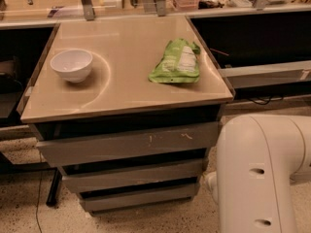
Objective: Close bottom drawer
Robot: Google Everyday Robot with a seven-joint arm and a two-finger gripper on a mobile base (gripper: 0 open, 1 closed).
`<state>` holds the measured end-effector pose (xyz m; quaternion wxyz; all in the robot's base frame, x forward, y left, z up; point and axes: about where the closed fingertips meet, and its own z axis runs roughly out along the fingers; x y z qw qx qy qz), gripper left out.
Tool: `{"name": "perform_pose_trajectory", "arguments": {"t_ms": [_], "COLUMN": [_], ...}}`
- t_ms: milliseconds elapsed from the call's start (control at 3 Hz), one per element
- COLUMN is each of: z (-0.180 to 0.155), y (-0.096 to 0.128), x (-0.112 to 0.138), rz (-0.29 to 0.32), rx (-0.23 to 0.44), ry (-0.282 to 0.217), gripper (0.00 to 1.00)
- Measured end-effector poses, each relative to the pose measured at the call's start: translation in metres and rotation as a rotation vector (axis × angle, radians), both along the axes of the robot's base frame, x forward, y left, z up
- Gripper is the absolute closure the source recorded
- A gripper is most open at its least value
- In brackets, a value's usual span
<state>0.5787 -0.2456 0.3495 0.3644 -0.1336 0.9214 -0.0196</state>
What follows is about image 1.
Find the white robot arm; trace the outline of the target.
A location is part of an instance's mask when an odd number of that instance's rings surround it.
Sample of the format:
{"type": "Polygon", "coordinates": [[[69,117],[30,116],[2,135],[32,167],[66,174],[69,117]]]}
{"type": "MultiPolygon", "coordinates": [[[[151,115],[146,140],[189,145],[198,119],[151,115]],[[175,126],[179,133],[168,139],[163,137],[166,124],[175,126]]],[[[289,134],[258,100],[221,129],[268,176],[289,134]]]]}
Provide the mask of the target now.
{"type": "Polygon", "coordinates": [[[290,185],[310,180],[311,117],[250,114],[222,128],[204,177],[220,233],[298,233],[290,185]]]}

